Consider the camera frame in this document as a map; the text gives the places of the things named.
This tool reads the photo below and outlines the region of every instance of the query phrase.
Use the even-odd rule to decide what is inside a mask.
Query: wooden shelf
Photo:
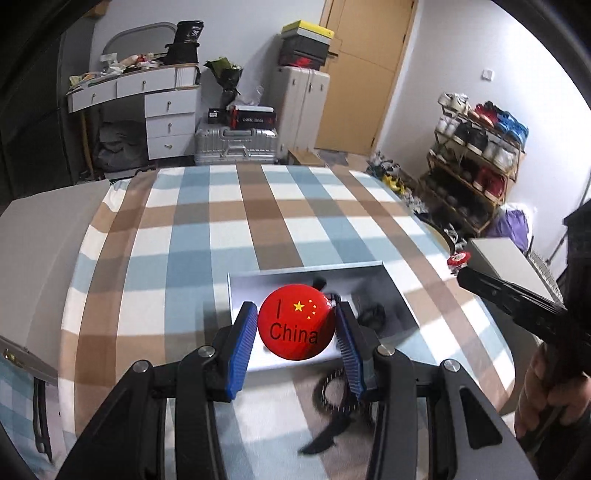
[[[425,177],[427,177],[429,174],[425,174],[421,177],[420,179],[420,183],[423,186],[423,188],[425,188],[430,194],[432,194],[435,198],[437,198],[437,200],[439,200],[442,204],[444,204],[449,210],[451,210],[453,213],[456,214],[457,217],[459,217],[462,222],[471,230],[473,231],[475,234],[480,235],[490,224],[492,221],[492,217],[490,217],[485,223],[484,225],[477,227],[475,225],[473,225],[472,223],[470,223],[470,221],[464,217],[455,207],[452,207],[447,200],[445,200],[444,198],[442,198],[437,192],[435,192],[431,187],[429,187],[429,185],[427,185],[427,183],[425,182]]]
[[[491,135],[500,138],[501,140],[504,140],[505,142],[513,145],[515,148],[517,148],[518,150],[520,150],[522,153],[525,153],[523,151],[523,149],[521,148],[521,146],[512,138],[507,137],[506,134],[503,134],[501,132],[499,132],[498,130],[496,130],[494,127],[490,127],[488,124],[485,123],[481,123],[478,120],[474,120],[472,117],[470,117],[469,115],[464,115],[463,113],[460,113],[456,110],[454,110],[453,108],[450,108],[448,106],[439,104],[441,106],[441,108],[443,109],[443,112],[445,113],[447,112],[452,112],[454,115],[469,121],[470,123],[472,123],[472,125],[476,125],[477,127],[481,127],[483,128],[486,132],[490,133]]]
[[[445,170],[449,175],[454,177],[462,185],[470,189],[472,193],[475,193],[480,198],[484,199],[487,203],[491,204],[493,207],[496,207],[497,205],[502,205],[504,203],[503,200],[491,200],[490,198],[488,198],[486,195],[484,195],[483,192],[475,188],[474,185],[472,185],[472,183],[469,183],[466,180],[464,180],[457,173],[455,173],[446,163],[442,162],[437,157],[432,157],[430,154],[427,154],[427,161],[433,161],[434,163],[437,163],[438,168]]]
[[[459,144],[452,137],[448,137],[447,135],[444,135],[441,132],[438,132],[437,130],[435,130],[435,135],[436,136],[437,135],[441,135],[446,140],[448,140],[450,142],[454,142],[459,147],[462,147],[464,149],[464,152],[462,154],[462,158],[465,157],[468,152],[470,152],[472,154],[472,156],[474,156],[475,158],[478,159],[478,161],[480,161],[481,163],[485,163],[487,167],[492,168],[495,171],[495,173],[499,174],[501,177],[506,177],[506,178],[509,178],[509,179],[511,179],[513,181],[516,181],[516,179],[517,179],[517,168],[518,168],[518,165],[519,165],[519,159],[517,159],[517,161],[515,162],[515,165],[513,165],[513,168],[509,172],[505,172],[505,171],[501,170],[499,167],[497,167],[493,162],[491,162],[487,158],[485,158],[482,155],[479,155],[479,154],[473,152],[467,146]]]

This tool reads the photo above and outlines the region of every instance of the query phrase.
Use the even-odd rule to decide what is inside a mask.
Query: blue gripper pad
[[[348,302],[335,307],[336,337],[343,357],[349,388],[358,400],[377,388],[373,349],[379,344],[377,337],[368,341]]]
[[[250,301],[244,302],[226,340],[226,344],[233,346],[228,359],[228,374],[226,376],[226,394],[231,400],[236,398],[236,394],[244,385],[246,367],[248,367],[252,344],[256,336],[257,318],[256,305]]]

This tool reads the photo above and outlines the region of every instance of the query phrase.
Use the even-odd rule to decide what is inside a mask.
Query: wooden door
[[[316,148],[368,155],[389,105],[413,0],[333,0],[330,87]]]

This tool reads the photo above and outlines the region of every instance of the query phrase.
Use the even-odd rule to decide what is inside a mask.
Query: white drawer
[[[201,88],[173,90],[155,93],[144,97],[144,116],[173,115],[175,113],[193,113],[201,98]]]
[[[148,138],[195,133],[195,114],[163,115],[146,119]]]
[[[148,139],[148,158],[181,157],[182,155],[193,155],[194,134],[175,135],[173,137],[158,137]]]
[[[174,68],[169,68],[122,76],[117,80],[117,98],[172,89],[174,88],[174,72]]]
[[[107,80],[92,87],[85,88],[71,95],[70,112],[76,112],[83,108],[108,102],[117,97],[117,81]]]

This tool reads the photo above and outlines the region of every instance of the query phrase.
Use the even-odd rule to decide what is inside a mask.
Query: light switch
[[[492,82],[495,78],[495,71],[486,69],[482,71],[482,80],[487,80],[488,82]]]

